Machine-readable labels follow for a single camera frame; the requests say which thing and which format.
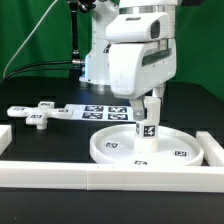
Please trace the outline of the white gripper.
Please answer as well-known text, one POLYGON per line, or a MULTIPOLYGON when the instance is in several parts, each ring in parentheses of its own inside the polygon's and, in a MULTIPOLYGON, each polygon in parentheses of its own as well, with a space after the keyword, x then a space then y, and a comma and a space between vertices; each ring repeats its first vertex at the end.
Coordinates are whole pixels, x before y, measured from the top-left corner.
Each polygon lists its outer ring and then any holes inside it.
POLYGON ((121 14, 107 26, 111 90, 118 98, 131 99, 135 121, 147 117, 144 95, 162 99, 165 81, 176 73, 176 43, 165 12, 121 14))

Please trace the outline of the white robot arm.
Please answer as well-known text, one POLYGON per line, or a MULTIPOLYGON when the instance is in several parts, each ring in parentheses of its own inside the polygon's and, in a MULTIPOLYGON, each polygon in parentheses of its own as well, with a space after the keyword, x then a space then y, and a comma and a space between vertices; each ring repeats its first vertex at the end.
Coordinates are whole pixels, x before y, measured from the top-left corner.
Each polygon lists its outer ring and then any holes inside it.
POLYGON ((145 94, 176 73, 175 14, 182 0, 94 0, 92 46, 82 82, 108 86, 147 117, 145 94))

